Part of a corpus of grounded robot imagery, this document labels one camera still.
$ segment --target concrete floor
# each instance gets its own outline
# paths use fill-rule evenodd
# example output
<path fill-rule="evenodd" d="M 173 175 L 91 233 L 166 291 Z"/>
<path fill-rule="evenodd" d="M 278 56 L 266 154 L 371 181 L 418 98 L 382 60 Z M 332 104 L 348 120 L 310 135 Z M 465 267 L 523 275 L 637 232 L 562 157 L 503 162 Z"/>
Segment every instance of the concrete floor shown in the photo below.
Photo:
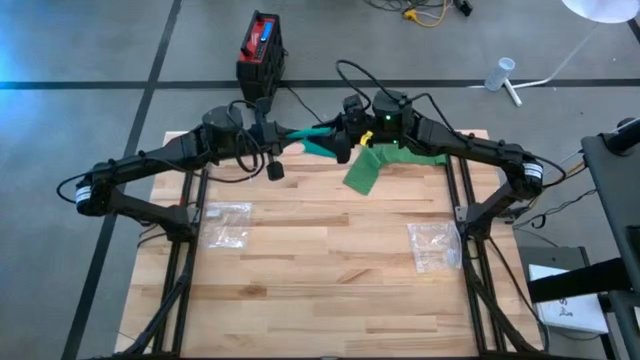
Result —
<path fill-rule="evenodd" d="M 0 2 L 0 82 L 146 81 L 172 3 Z M 355 0 L 184 0 L 159 78 L 233 80 L 254 9 L 282 17 L 289 80 L 337 79 L 338 58 L 356 61 L 381 79 L 483 79 L 502 56 L 517 62 L 512 78 L 544 78 L 593 26 L 556 0 L 475 5 L 469 18 L 451 11 L 442 26 L 423 29 Z M 599 26 L 560 78 L 640 78 L 639 58 L 640 45 L 628 25 Z M 637 87 L 525 89 L 524 105 L 515 108 L 504 93 L 404 90 L 431 92 L 458 128 L 488 129 L 493 138 L 555 160 L 577 150 L 583 136 L 637 116 L 640 96 Z M 345 88 L 297 91 L 326 118 L 351 94 Z M 0 359 L 62 354 L 102 219 L 78 215 L 57 198 L 55 187 L 95 162 L 122 156 L 142 95 L 143 89 L 0 90 Z M 165 131 L 191 129 L 210 108 L 238 98 L 235 89 L 156 90 L 138 148 L 158 147 Z M 436 117 L 426 101 L 416 107 Z M 292 127 L 313 123 L 286 91 L 277 93 L 269 117 Z M 550 190 L 538 208 L 592 186 L 588 175 L 572 179 Z M 127 193 L 145 198 L 150 189 L 146 179 L 130 184 Z M 116 223 L 80 357 L 113 349 L 139 231 L 131 220 Z M 561 245 L 585 246 L 592 262 L 617 256 L 597 197 L 550 218 L 540 234 Z M 517 233 L 517 239 L 544 246 L 526 234 Z M 603 356 L 599 346 L 554 336 L 551 349 Z"/>

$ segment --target gray floor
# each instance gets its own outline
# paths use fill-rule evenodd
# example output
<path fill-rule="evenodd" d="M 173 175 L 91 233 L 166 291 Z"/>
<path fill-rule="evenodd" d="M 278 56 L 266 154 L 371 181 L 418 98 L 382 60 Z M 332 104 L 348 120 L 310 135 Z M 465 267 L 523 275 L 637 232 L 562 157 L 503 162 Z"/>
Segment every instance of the gray floor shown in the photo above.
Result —
<path fill-rule="evenodd" d="M 0 31 L 0 81 L 146 80 L 171 4 L 0 2 L 0 24 L 11 29 Z M 281 15 L 290 52 L 285 77 L 296 80 L 337 78 L 338 58 L 354 60 L 382 79 L 482 79 L 501 56 L 516 60 L 513 78 L 542 78 L 592 26 L 556 0 L 476 0 L 470 18 L 452 11 L 436 29 L 362 1 L 185 0 L 160 79 L 233 79 L 253 9 Z M 640 78 L 639 57 L 629 26 L 602 25 L 560 77 Z M 405 90 L 431 92 L 458 128 L 488 129 L 493 138 L 556 160 L 577 150 L 583 136 L 636 116 L 640 96 L 633 87 L 526 89 L 520 91 L 524 105 L 515 108 L 504 93 Z M 298 93 L 326 118 L 351 94 Z M 0 90 L 0 359 L 60 357 L 102 219 L 78 215 L 57 198 L 55 186 L 97 161 L 122 156 L 141 97 L 142 90 Z M 158 147 L 165 131 L 190 129 L 210 108 L 240 97 L 238 90 L 157 90 L 139 149 Z M 436 117 L 426 101 L 416 107 Z M 277 93 L 269 117 L 285 126 L 313 123 L 286 91 Z M 591 187 L 588 175 L 572 179 L 545 194 L 538 207 L 558 205 Z M 151 180 L 142 180 L 127 193 L 144 198 L 150 188 Z M 72 192 L 72 186 L 66 189 Z M 117 222 L 81 357 L 113 349 L 139 231 L 128 219 Z M 617 255 L 595 196 L 550 218 L 540 234 L 561 245 L 586 246 L 592 262 Z M 517 236 L 522 245 L 544 246 L 526 234 Z M 552 342 L 557 353 L 603 356 L 594 342 L 557 336 Z"/>

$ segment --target clear plastic bag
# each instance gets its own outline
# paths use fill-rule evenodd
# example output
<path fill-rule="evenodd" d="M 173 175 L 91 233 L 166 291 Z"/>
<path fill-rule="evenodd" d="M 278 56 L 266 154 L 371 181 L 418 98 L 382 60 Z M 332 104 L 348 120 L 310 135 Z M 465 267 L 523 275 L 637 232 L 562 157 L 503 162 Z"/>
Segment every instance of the clear plastic bag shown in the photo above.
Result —
<path fill-rule="evenodd" d="M 408 228 L 409 243 L 418 273 L 460 268 L 462 245 L 453 222 L 409 224 Z"/>
<path fill-rule="evenodd" d="M 208 203 L 201 239 L 210 248 L 244 249 L 249 239 L 251 203 Z"/>

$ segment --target red and black battery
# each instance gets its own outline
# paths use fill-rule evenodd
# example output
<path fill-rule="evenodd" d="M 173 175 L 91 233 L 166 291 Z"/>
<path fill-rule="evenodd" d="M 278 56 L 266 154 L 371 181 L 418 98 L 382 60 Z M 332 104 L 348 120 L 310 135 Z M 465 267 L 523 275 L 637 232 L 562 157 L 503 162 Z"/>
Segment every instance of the red and black battery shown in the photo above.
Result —
<path fill-rule="evenodd" d="M 254 11 L 236 62 L 245 100 L 273 98 L 284 70 L 284 53 L 280 17 Z"/>

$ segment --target wooden table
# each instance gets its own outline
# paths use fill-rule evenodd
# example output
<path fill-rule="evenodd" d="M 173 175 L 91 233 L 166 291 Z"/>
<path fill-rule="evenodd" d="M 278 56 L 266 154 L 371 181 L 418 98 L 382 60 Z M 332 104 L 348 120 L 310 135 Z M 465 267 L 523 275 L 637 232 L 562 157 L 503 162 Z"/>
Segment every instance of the wooden table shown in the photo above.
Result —
<path fill-rule="evenodd" d="M 167 133 L 165 142 L 179 134 Z M 357 155 L 356 148 L 352 162 Z M 208 201 L 253 204 L 251 231 L 244 250 L 208 248 L 201 237 L 182 356 L 477 354 L 462 270 L 417 274 L 409 247 L 407 224 L 452 221 L 442 167 L 387 166 L 369 196 L 362 196 L 342 184 L 349 165 L 335 159 L 292 145 L 280 161 L 286 176 L 277 182 L 263 173 L 252 182 L 209 184 Z M 469 165 L 476 197 L 483 201 L 499 185 L 496 169 Z M 214 174 L 244 173 L 230 160 Z M 183 179 L 177 172 L 156 176 L 152 202 L 178 203 Z M 457 179 L 461 191 L 459 173 Z M 496 223 L 492 234 L 526 291 L 511 228 Z M 487 246 L 500 307 L 539 347 L 533 317 Z M 169 249 L 158 238 L 138 251 L 117 351 L 132 343 L 130 337 L 157 310 Z M 172 319 L 165 344 L 172 339 Z M 493 348 L 486 312 L 484 322 Z"/>

